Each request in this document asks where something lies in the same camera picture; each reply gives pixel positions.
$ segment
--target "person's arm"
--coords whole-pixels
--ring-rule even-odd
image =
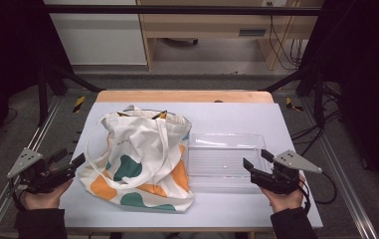
[[[300,175],[300,181],[304,181],[302,175]],[[274,214],[271,216],[271,221],[278,239],[317,238],[306,213],[301,207],[303,194],[300,190],[288,195],[275,194],[264,188],[261,188],[261,191],[269,199],[273,208]]]
[[[71,186],[72,180],[65,182],[51,193],[32,194],[25,192],[27,211],[18,212],[15,228],[19,239],[66,239],[65,210],[58,209],[60,197]]]

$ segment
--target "tote bag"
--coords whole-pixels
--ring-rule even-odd
[[[191,122],[183,116],[143,111],[135,106],[103,116],[108,150],[90,157],[81,172],[86,190],[106,201],[128,206],[185,211],[193,202],[182,159]]]

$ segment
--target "clear plastic container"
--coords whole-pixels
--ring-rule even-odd
[[[187,169],[193,191],[260,193],[243,167],[243,158],[256,169],[270,172],[271,164],[261,158],[266,148],[260,134],[192,133],[189,136]]]

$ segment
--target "white table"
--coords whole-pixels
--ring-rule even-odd
[[[100,99],[90,111],[74,157],[85,150],[87,138],[102,115],[122,111],[129,105],[184,115],[193,123],[191,132],[258,133],[265,138],[268,151],[274,154],[294,150],[277,104],[109,102]],[[106,130],[100,126],[92,136],[92,141],[99,142],[99,145],[90,145],[92,153],[104,151],[105,138]],[[309,221],[313,227],[322,227],[312,195],[310,199]],[[115,205],[92,196],[78,178],[62,197],[61,208],[67,209],[65,220],[68,228],[92,232],[265,231],[272,228],[270,215],[273,213],[269,201],[261,193],[196,192],[194,203],[185,212]]]

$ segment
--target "white cabinet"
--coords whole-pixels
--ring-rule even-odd
[[[45,0],[46,4],[135,5],[134,0]],[[136,14],[51,14],[72,65],[146,65]]]

